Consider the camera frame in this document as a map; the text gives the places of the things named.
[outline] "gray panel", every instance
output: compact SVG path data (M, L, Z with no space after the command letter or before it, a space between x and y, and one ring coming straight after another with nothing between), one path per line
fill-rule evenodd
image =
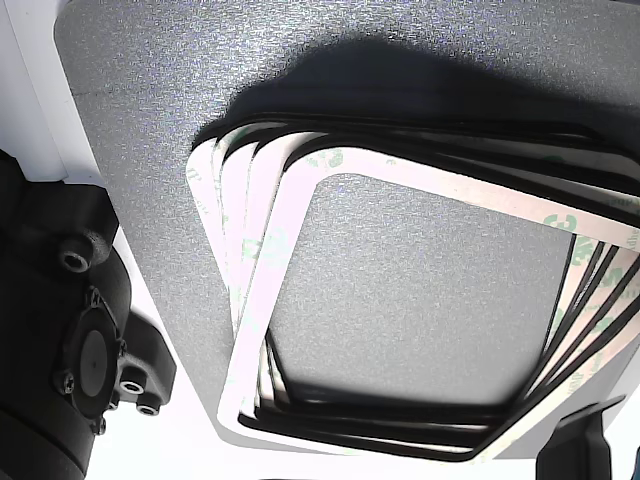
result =
M75 0L55 37L136 260L214 419L232 334L184 178L201 127L234 99L237 112L312 102L577 121L638 151L638 24L640 9L606 1ZM254 85L285 72L277 89Z
M329 177L274 311L281 367L305 390L503 403L540 358L570 240L370 177Z

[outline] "black mount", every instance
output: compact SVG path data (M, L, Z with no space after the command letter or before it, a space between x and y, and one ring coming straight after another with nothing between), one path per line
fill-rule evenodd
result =
M176 363L130 312L106 191L31 183L0 151L0 473L83 479L103 413L157 415Z
M538 454L537 480L611 480L611 449L604 438L602 413L624 400L619 396L589 405L558 422Z

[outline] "screw hole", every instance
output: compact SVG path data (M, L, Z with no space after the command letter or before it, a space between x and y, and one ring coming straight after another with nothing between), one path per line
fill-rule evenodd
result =
M144 388L142 388L142 386L131 381L120 382L120 388L131 395L142 395L144 393Z
M63 380L62 391L65 395L71 395L75 389L76 382L73 375L67 374Z
M158 415L158 410L156 410L155 408L148 407L146 405L139 406L138 411L143 415L147 415L149 417L155 417L156 415Z
M62 262L67 270L73 273L82 273L89 270L87 261L73 252L65 252Z

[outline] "screw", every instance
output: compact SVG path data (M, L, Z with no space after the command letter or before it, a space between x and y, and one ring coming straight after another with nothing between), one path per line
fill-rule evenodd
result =
M120 375L120 388L131 395L142 395L147 386L147 375L136 367L126 367Z
M151 393L138 397L136 409L143 415L155 417L160 413L160 399Z
M71 395L76 386L76 380L71 372L66 372L62 377L62 385L60 391L63 395Z

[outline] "white surface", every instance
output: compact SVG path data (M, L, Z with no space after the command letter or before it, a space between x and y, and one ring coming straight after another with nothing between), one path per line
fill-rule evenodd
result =
M239 267L242 258L242 234L247 201L249 165L258 143L251 143L236 150L222 165L220 174L220 194L222 231L225 245L225 268L229 279L229 303L233 331L237 330L240 318L240 278Z
M20 158L31 180L59 180L101 185L53 42L53 24L66 0L0 2L0 148ZM28 137L24 132L38 132ZM120 234L116 248L134 278L134 308L155 317L155 308ZM614 478L629 479L640 417L636 393L607 432L614 451ZM533 461L496 461L453 472L421 468L423 462L378 462L356 457L328 457L249 451L220 441L180 366L173 400L158 417L139 415L122 405L107 415L107 434L96 440L88 478L535 478Z

